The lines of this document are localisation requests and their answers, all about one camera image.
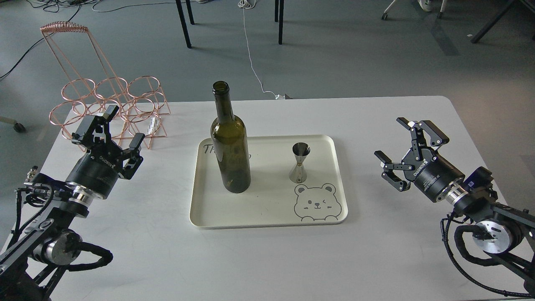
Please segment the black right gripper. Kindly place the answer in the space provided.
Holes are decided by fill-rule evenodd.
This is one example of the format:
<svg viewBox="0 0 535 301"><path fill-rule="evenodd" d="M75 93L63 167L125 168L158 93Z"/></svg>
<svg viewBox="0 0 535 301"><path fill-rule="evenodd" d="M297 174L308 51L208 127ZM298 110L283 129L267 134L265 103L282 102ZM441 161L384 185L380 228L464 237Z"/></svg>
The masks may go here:
<svg viewBox="0 0 535 301"><path fill-rule="evenodd" d="M465 175L449 161L440 156L438 149L450 139L432 121L409 121L404 117L396 122L411 132L411 149L402 163L394 163L381 150L374 155L382 163L382 178L398 191L407 191L410 183L400 179L395 170L403 170L405 179L414 185L432 202L439 202L439 195L451 183L460 183Z"/></svg>

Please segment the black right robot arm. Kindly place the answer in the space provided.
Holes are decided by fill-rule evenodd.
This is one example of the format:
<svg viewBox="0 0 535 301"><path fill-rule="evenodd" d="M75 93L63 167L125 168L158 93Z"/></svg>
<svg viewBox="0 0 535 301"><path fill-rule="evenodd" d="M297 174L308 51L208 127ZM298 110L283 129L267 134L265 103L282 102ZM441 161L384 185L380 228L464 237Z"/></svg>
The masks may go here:
<svg viewBox="0 0 535 301"><path fill-rule="evenodd" d="M534 261L512 254L524 238L534 237L534 217L529 210L517 210L497 202L492 173L480 166L466 177L438 152L449 137L429 120L397 119L411 133L411 148L401 162L394 163L382 151L374 155L381 161L382 178L398 191L415 185L436 203L447 201L453 211L440 222L442 240L449 259L470 282L503 296L534 297ZM483 285L472 278L453 257L448 235L457 223L453 239L462 258L484 267L502 265L524 281L525 293L514 293Z"/></svg>

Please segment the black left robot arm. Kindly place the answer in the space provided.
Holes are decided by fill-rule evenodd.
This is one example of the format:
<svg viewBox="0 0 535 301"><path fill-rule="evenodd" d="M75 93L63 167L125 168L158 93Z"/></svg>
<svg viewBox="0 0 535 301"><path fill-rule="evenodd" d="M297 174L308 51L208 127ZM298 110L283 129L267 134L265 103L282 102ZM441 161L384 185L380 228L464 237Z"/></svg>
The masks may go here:
<svg viewBox="0 0 535 301"><path fill-rule="evenodd" d="M15 228L1 255L2 301L48 301L65 272L111 263L109 250L84 242L69 225L75 217L87 217L92 201L106 199L118 179L131 179L143 161L143 133L136 133L127 149L112 140L109 123L118 111L118 105L109 105L84 116L72 143L86 151L65 181L37 173L35 166L17 189Z"/></svg>

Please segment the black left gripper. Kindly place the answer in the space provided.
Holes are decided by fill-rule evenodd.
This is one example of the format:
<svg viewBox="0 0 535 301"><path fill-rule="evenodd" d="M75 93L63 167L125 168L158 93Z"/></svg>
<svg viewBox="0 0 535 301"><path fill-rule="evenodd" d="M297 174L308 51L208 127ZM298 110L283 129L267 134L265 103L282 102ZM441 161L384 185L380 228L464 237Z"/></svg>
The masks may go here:
<svg viewBox="0 0 535 301"><path fill-rule="evenodd" d="M107 199L118 179L130 180L143 162L140 146L144 133L136 133L127 149L112 140L109 122L119 111L118 105L109 105L104 113L86 115L72 133L72 143L86 148L86 154L75 164L66 178Z"/></svg>

